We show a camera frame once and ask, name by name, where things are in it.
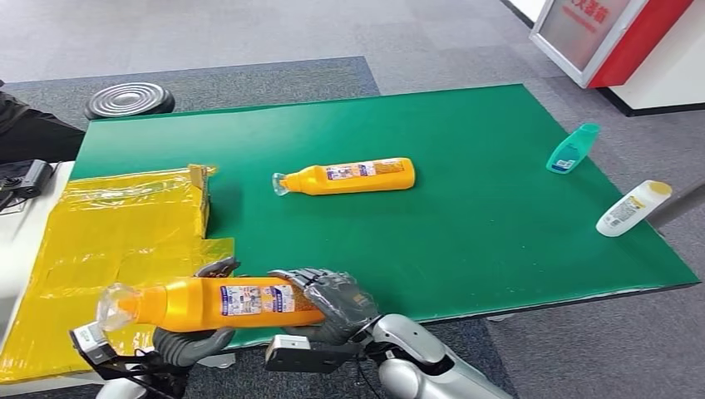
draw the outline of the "robotic arm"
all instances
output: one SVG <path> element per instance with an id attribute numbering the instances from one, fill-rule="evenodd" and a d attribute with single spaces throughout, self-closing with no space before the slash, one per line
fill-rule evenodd
<path id="1" fill-rule="evenodd" d="M 224 277 L 238 265 L 234 259 L 224 259 L 197 275 Z M 302 289 L 326 320 L 320 326 L 285 328 L 290 335 L 276 336 L 266 352 L 268 370 L 332 372 L 363 354 L 378 365 L 382 385 L 397 399 L 511 399 L 421 324 L 401 314 L 380 315 L 372 297 L 346 273 L 305 268 L 270 274 Z M 190 368 L 201 358 L 223 350 L 233 333 L 227 328 L 188 333 L 158 329 L 156 352 L 144 357 L 117 356 L 101 332 L 89 326 L 73 330 L 71 339 L 102 377 L 116 378 L 106 384 L 100 398 L 146 395 L 171 399 L 184 394 Z M 309 340 L 329 347 L 312 349 Z M 129 393 L 127 387 L 137 391 Z"/>
<path id="2" fill-rule="evenodd" d="M 365 353 L 379 366 L 382 385 L 398 399 L 511 399 L 406 316 L 383 316 L 365 333 L 372 339 Z"/>
<path id="3" fill-rule="evenodd" d="M 398 399 L 511 399 L 421 324 L 401 314 L 380 316 L 372 298 L 345 273 L 275 270 L 326 315 L 320 327 L 285 328 L 312 341 L 359 342 L 378 365 L 384 388 Z M 275 359 L 268 353 L 268 365 Z"/>

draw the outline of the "black cable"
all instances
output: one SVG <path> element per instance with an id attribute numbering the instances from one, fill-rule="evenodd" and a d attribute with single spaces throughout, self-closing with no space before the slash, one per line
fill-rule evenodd
<path id="1" fill-rule="evenodd" d="M 7 195 L 5 196 L 5 198 L 0 199 L 0 212 L 2 212 L 3 210 L 5 210 L 5 208 L 7 208 L 7 204 L 9 204 L 10 201 L 12 201 L 14 198 L 15 198 L 15 192 L 14 192 L 14 191 L 10 191 L 10 192 L 7 193 Z"/>
<path id="2" fill-rule="evenodd" d="M 64 163 L 64 161 L 60 160 L 57 162 L 56 165 L 54 165 L 54 167 L 52 168 L 52 173 L 49 175 L 49 179 L 51 179 L 56 174 L 57 170 L 59 170 L 59 165 L 61 165 L 63 163 Z"/>
<path id="3" fill-rule="evenodd" d="M 173 397 L 172 395 L 169 395 L 168 393 L 162 392 L 162 391 L 160 391 L 160 390 L 154 388 L 153 386 L 151 386 L 150 384 L 148 384 L 148 383 L 142 381 L 142 380 L 139 379 L 139 378 L 134 378 L 134 377 L 125 377 L 125 378 L 126 378 L 127 380 L 130 380 L 130 381 L 134 382 L 135 384 L 139 385 L 140 387 L 145 388 L 147 391 L 156 394 L 157 396 L 165 397 L 166 399 L 176 399 L 176 398 Z"/>
<path id="4" fill-rule="evenodd" d="M 10 209 L 10 208 L 12 208 L 13 206 L 18 206 L 18 205 L 24 204 L 25 202 L 27 202 L 27 198 L 23 198 L 23 199 L 22 199 L 21 201 L 19 201 L 19 202 L 16 202 L 16 203 L 14 203 L 14 204 L 12 204 L 12 205 L 8 205 L 8 206 L 5 207 L 5 209 Z"/>
<path id="5" fill-rule="evenodd" d="M 362 376 L 362 379 L 365 380 L 367 386 L 370 388 L 370 391 L 375 394 L 375 397 L 377 397 L 377 399 L 382 399 L 382 397 L 379 396 L 377 391 L 375 391 L 374 387 L 370 383 L 370 380 L 367 379 L 367 376 L 365 375 L 365 372 L 362 369 L 362 365 L 360 364 L 360 358 L 356 357 L 355 360 L 357 362 L 357 373 Z"/>

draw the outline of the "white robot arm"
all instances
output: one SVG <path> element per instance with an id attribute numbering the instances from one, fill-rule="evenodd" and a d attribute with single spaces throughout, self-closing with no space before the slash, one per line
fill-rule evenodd
<path id="1" fill-rule="evenodd" d="M 365 353 L 398 399 L 511 399 L 421 324 L 388 314 L 366 328 Z"/>
<path id="2" fill-rule="evenodd" d="M 320 327 L 285 328 L 287 333 L 333 345 L 359 342 L 377 363 L 384 388 L 398 399 L 511 399 L 421 324 L 401 314 L 380 316 L 372 297 L 346 273 L 305 268 L 271 274 L 299 286 L 326 315 Z"/>

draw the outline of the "black bag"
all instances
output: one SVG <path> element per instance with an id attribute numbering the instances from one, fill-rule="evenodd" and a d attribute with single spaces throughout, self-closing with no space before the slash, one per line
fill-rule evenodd
<path id="1" fill-rule="evenodd" d="M 0 91 L 0 164 L 75 160 L 86 133 Z"/>

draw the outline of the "transparent bottle nozzle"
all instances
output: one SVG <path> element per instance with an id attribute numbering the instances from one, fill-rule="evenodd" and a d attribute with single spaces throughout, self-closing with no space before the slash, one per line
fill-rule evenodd
<path id="1" fill-rule="evenodd" d="M 137 317 L 140 293 L 115 283 L 106 288 L 98 301 L 96 321 L 105 331 L 115 331 L 132 323 Z"/>
<path id="2" fill-rule="evenodd" d="M 286 179 L 286 175 L 281 173 L 275 173 L 272 175 L 272 186 L 274 187 L 274 193 L 278 196 L 286 195 L 289 190 L 284 185 L 283 181 Z"/>

